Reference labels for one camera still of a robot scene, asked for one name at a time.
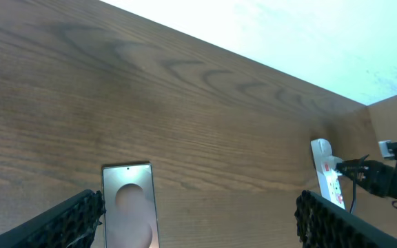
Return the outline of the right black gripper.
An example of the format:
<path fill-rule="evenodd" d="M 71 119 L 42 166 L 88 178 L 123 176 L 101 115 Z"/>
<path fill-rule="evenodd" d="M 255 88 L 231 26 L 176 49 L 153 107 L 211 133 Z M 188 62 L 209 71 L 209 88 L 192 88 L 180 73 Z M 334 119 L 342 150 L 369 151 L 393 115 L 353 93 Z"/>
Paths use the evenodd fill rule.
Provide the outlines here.
<path fill-rule="evenodd" d="M 350 160 L 337 163 L 335 170 L 350 180 L 360 181 L 360 186 L 370 194 L 382 198 L 396 196 L 392 188 L 396 170 L 392 166 L 373 160 Z"/>

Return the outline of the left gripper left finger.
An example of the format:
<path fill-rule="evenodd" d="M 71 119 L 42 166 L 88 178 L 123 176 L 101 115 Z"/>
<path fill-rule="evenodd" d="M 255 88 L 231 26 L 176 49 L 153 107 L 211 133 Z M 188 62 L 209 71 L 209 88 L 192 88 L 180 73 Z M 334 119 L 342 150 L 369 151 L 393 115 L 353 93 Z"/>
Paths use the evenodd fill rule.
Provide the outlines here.
<path fill-rule="evenodd" d="M 1 234 L 0 248 L 90 248 L 104 213 L 103 194 L 83 190 Z"/>

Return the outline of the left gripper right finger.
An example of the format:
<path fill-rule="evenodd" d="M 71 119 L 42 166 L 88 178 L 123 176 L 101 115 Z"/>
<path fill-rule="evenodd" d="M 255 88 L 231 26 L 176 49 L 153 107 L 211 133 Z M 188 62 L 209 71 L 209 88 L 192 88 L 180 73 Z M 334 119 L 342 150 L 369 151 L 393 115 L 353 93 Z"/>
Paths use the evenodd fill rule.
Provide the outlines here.
<path fill-rule="evenodd" d="M 296 199 L 294 216 L 304 247 L 397 248 L 393 236 L 311 191 Z"/>

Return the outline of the Galaxy S25 Ultra smartphone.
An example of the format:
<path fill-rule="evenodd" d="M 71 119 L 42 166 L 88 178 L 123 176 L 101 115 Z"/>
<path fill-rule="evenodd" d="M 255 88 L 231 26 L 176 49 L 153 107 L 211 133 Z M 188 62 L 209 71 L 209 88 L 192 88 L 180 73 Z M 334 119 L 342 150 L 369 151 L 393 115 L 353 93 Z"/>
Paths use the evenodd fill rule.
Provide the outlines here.
<path fill-rule="evenodd" d="M 106 248 L 159 248 L 152 165 L 148 161 L 102 166 Z"/>

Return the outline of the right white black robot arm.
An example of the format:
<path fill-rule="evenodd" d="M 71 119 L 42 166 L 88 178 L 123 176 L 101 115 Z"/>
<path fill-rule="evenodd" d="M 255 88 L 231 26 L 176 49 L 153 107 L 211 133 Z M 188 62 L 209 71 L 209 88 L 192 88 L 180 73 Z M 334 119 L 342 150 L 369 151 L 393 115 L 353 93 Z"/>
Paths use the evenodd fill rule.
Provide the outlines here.
<path fill-rule="evenodd" d="M 370 194 L 397 200 L 397 172 L 394 167 L 379 161 L 352 160 L 337 163 L 335 170 Z"/>

